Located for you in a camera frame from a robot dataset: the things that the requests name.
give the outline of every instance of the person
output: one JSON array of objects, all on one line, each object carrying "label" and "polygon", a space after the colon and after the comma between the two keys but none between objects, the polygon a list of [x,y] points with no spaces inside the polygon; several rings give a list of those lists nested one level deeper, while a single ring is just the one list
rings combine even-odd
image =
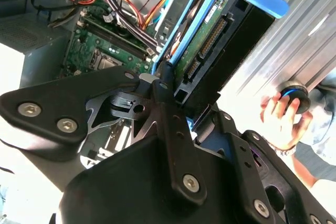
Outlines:
[{"label": "person", "polygon": [[[315,91],[313,90],[313,94],[322,95],[322,91],[316,89]],[[299,99],[294,99],[286,110],[290,99],[288,96],[280,96],[280,93],[276,93],[266,103],[261,104],[260,118],[265,128],[263,135],[269,145],[277,151],[277,154],[279,154],[284,163],[297,175],[320,204],[331,215],[336,216],[336,204],[334,203],[336,197],[336,182],[317,179],[294,155],[298,142],[305,140],[311,143],[313,150],[323,157],[324,160],[333,163],[335,157],[333,157],[331,153],[335,152],[336,149],[327,150],[325,147],[331,144],[335,145],[336,142],[333,140],[334,135],[332,135],[334,128],[330,127],[334,120],[334,112],[327,111],[331,113],[331,118],[324,118],[324,121],[318,118],[318,120],[313,122],[314,111],[316,112],[318,107],[318,102],[316,101],[326,101],[328,97],[324,94],[323,99],[313,99],[312,110],[303,113],[299,122],[295,123],[296,112],[300,105]],[[336,98],[333,95],[331,104],[335,105],[335,100]],[[318,128],[317,125],[321,123],[327,126]],[[312,135],[314,135],[314,137],[308,141],[307,139]]]}]

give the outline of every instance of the black plastic arm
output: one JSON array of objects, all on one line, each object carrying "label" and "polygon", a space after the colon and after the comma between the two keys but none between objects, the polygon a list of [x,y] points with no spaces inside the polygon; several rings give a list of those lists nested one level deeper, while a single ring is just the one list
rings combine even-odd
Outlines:
[{"label": "black plastic arm", "polygon": [[[2,119],[0,138],[46,159],[72,159],[92,126],[99,126],[95,120],[104,101],[119,92],[134,91],[139,83],[135,73],[115,67],[6,93],[0,97],[0,115],[7,123]],[[108,120],[112,124],[117,119],[109,115]],[[64,131],[69,127],[76,130],[61,131],[59,122]]]}]

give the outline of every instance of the screw hole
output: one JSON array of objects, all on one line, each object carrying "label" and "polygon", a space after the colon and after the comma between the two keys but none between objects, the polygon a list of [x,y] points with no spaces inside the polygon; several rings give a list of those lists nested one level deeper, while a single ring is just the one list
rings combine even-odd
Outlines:
[{"label": "screw hole", "polygon": [[224,150],[223,150],[223,149],[219,149],[217,153],[218,153],[218,154],[221,154],[221,155],[223,155],[223,156],[225,156],[225,153],[224,153]]},{"label": "screw hole", "polygon": [[125,72],[125,76],[130,79],[134,79],[134,76],[131,73]]},{"label": "screw hole", "polygon": [[244,164],[245,164],[248,168],[251,168],[251,167],[252,167],[248,162],[245,162]]},{"label": "screw hole", "polygon": [[135,114],[139,114],[141,112],[143,112],[145,110],[145,107],[143,105],[137,105],[134,107],[133,111],[135,112]]},{"label": "screw hole", "polygon": [[180,138],[180,139],[184,139],[184,135],[182,132],[177,132],[176,135]]}]

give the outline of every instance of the motherboard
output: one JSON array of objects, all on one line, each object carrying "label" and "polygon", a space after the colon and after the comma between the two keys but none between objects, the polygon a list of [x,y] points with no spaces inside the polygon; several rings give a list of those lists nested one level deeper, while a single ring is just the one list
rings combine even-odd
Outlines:
[{"label": "motherboard", "polygon": [[73,32],[62,77],[114,66],[150,72],[154,52],[117,24],[102,0],[85,7]]}]

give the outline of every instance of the finger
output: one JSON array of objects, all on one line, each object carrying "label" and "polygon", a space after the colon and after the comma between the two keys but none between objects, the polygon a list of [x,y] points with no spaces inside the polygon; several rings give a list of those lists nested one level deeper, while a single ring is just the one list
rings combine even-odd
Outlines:
[{"label": "finger", "polygon": [[312,119],[313,119],[313,115],[309,111],[302,114],[300,121],[295,125],[295,129],[297,132],[297,135],[296,135],[297,140],[300,140],[302,136],[305,134]]},{"label": "finger", "polygon": [[294,124],[295,115],[296,112],[298,112],[299,106],[300,106],[300,100],[298,98],[295,98],[288,106],[288,109],[285,114],[285,120],[291,125]]},{"label": "finger", "polygon": [[263,110],[261,113],[260,113],[260,119],[261,121],[264,123],[264,112],[265,110]]},{"label": "finger", "polygon": [[283,114],[285,113],[285,110],[286,110],[286,107],[288,105],[288,102],[289,102],[289,96],[285,96],[285,97],[282,97],[279,102],[277,103],[274,111],[273,111],[273,115],[275,115],[277,118],[282,118],[283,117]]},{"label": "finger", "polygon": [[264,111],[264,116],[271,116],[273,113],[273,110],[275,109],[279,99],[281,97],[280,93],[277,93],[275,96],[273,96],[267,103]]}]

